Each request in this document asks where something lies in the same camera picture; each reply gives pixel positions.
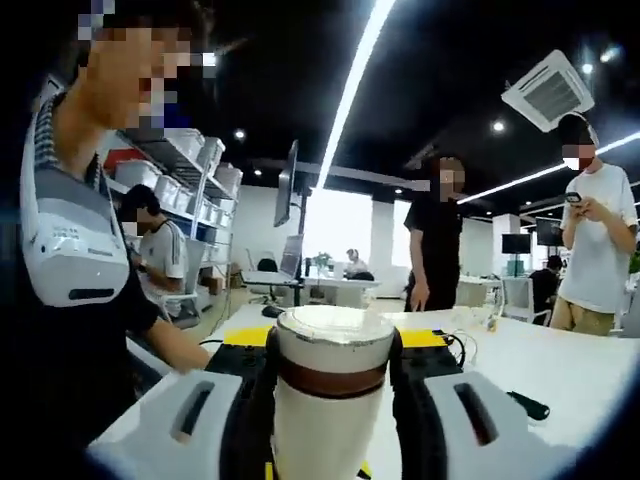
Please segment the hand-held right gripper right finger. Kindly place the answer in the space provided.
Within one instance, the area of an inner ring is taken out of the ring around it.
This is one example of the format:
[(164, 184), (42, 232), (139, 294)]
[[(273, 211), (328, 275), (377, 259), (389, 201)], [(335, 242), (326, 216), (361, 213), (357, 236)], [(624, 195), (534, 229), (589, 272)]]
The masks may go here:
[(396, 331), (388, 373), (402, 478), (553, 479), (565, 469), (565, 446), (530, 431), (525, 408), (446, 347), (412, 346)]

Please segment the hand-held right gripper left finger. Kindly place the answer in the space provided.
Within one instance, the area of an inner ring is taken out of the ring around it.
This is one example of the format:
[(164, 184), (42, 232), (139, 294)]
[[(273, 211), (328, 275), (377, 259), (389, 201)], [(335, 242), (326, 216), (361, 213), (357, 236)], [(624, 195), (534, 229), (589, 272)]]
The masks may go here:
[(154, 387), (138, 419), (89, 448), (118, 479), (264, 479), (276, 369), (270, 327), (225, 334), (206, 370)]

